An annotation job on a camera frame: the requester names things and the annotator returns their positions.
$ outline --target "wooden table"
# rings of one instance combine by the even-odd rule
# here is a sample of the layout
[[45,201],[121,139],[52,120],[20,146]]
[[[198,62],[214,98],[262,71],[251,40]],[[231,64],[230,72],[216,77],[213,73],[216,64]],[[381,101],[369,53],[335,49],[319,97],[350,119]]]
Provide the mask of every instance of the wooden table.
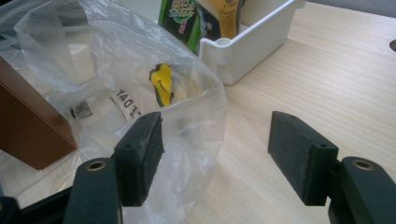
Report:
[[286,43],[233,86],[212,182],[187,223],[329,223],[306,207],[267,153],[273,110],[396,180],[396,20],[307,3]]

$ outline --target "clear plastic bag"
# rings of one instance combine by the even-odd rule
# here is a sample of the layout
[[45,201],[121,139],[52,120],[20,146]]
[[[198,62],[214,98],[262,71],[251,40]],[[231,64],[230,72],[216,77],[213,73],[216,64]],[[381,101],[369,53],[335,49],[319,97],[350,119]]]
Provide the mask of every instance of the clear plastic bag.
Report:
[[[110,1],[14,0],[0,14],[0,56],[69,120],[78,141],[76,152],[41,171],[0,151],[4,194],[25,207],[71,186],[82,162],[109,157],[139,116],[160,110],[165,153],[147,200],[123,208],[123,218],[182,222],[205,190],[222,143],[221,81],[161,27]],[[158,64],[172,70],[165,105],[150,76]],[[108,95],[122,96],[120,103],[109,104]],[[125,117],[122,104],[134,115]],[[83,107],[94,116],[70,112],[81,115]]]

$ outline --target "green package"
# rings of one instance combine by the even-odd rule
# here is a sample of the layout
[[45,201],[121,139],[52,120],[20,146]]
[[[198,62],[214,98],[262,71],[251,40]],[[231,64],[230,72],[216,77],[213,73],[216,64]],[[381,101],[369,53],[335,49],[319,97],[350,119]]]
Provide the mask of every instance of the green package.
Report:
[[158,24],[195,52],[201,31],[194,0],[163,0]]

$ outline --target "white plastic tray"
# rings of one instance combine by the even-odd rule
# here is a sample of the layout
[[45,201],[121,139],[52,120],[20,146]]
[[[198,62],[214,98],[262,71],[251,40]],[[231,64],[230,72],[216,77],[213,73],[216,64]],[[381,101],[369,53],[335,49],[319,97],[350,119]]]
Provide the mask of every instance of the white plastic tray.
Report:
[[[240,34],[233,39],[202,38],[199,57],[224,84],[233,85],[279,48],[288,37],[297,8],[306,0],[246,0]],[[161,0],[119,0],[134,12],[157,21]]]

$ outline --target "brown box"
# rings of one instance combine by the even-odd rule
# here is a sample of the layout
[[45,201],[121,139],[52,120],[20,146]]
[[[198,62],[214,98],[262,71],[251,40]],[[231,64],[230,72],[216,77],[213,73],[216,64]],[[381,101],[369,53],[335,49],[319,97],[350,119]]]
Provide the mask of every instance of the brown box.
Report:
[[67,120],[1,57],[0,149],[37,170],[76,149]]

